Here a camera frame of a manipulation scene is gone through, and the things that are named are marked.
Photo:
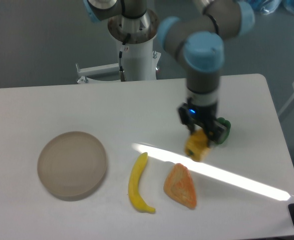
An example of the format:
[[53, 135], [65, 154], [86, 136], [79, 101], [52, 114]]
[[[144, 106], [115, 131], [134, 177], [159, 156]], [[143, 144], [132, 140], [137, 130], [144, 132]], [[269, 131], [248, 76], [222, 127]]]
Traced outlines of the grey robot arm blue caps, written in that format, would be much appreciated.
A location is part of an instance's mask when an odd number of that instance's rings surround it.
[[248, 33], [255, 23], [249, 3], [243, 0], [197, 0], [200, 16], [189, 21], [167, 17], [159, 21], [144, 0], [86, 0], [92, 22], [107, 20], [108, 30], [120, 44], [117, 70], [122, 82], [141, 73], [125, 58], [130, 47], [158, 38], [163, 49], [187, 74], [187, 98], [179, 108], [180, 121], [191, 133], [202, 128], [209, 146], [223, 143], [230, 128], [216, 117], [224, 41]]

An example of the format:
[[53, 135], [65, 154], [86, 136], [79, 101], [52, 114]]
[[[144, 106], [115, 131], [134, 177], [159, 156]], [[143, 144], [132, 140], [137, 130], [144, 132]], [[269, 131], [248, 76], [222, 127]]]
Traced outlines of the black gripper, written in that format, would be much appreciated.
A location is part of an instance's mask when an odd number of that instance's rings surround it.
[[183, 103], [178, 108], [180, 121], [187, 127], [190, 135], [197, 131], [197, 126], [202, 128], [208, 138], [207, 146], [209, 148], [218, 145], [218, 141], [226, 130], [216, 119], [217, 102], [207, 106], [199, 106], [192, 103], [191, 99], [187, 99], [187, 103]]

